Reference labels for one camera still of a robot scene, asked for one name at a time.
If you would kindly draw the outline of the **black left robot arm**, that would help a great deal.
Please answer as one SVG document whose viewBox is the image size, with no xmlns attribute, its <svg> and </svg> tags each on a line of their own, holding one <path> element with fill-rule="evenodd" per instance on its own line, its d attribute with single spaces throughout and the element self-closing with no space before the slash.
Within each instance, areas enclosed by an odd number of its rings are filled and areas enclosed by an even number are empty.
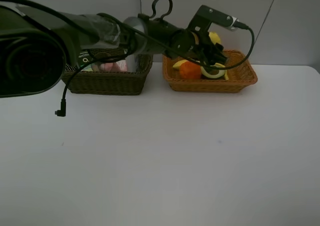
<svg viewBox="0 0 320 226">
<path fill-rule="evenodd" d="M 76 66 L 83 50 L 105 49 L 99 61 L 134 54 L 191 58 L 213 66 L 227 60 L 209 35 L 211 22 L 178 28 L 163 18 L 143 14 L 120 22 L 110 15 L 72 15 L 20 7 L 0 8 L 0 95 L 34 95 L 55 86 L 67 66 Z"/>
</svg>

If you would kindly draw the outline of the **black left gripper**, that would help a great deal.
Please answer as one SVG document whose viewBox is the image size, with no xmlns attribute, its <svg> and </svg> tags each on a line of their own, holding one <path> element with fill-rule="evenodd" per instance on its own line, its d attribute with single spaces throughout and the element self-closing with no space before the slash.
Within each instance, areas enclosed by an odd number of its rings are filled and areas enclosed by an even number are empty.
<svg viewBox="0 0 320 226">
<path fill-rule="evenodd" d="M 183 32 L 187 36 L 187 51 L 183 54 L 185 59 L 202 61 L 210 66 L 226 63 L 228 58 L 224 54 L 223 45 L 213 44 L 208 32 L 202 34 L 190 29 L 184 29 Z"/>
</svg>

